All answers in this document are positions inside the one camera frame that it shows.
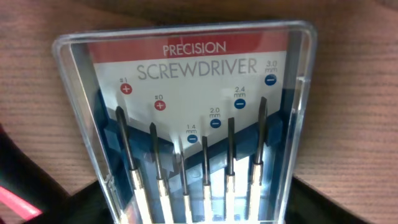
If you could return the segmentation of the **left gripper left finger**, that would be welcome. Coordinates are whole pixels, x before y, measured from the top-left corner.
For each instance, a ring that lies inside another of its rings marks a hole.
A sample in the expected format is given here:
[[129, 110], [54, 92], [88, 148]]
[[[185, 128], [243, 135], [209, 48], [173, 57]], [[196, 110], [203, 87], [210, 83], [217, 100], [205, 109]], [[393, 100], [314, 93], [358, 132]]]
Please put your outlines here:
[[98, 181], [93, 182], [61, 205], [51, 208], [25, 224], [113, 224], [111, 212]]

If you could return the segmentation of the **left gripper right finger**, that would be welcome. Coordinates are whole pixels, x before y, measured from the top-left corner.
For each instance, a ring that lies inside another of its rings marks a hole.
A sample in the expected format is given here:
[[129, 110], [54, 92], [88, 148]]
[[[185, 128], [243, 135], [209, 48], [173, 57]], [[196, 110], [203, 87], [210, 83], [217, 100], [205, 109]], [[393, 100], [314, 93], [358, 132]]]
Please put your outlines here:
[[286, 224], [367, 224], [296, 176], [292, 178]]

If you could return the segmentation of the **red handled cutting pliers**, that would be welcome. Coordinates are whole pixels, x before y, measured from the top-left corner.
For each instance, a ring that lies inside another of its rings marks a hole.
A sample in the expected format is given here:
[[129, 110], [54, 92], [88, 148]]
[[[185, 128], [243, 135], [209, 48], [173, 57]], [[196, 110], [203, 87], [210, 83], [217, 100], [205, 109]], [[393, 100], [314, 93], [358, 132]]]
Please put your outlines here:
[[70, 194], [1, 128], [1, 203], [23, 220], [60, 205]]

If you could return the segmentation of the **blue precision screwdriver set case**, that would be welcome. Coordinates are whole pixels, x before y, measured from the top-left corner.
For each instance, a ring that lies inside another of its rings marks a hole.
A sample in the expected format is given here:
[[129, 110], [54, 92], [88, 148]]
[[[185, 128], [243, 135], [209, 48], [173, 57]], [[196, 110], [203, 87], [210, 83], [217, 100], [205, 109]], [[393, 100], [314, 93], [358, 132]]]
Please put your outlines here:
[[306, 21], [62, 35], [113, 223], [284, 223], [317, 48]]

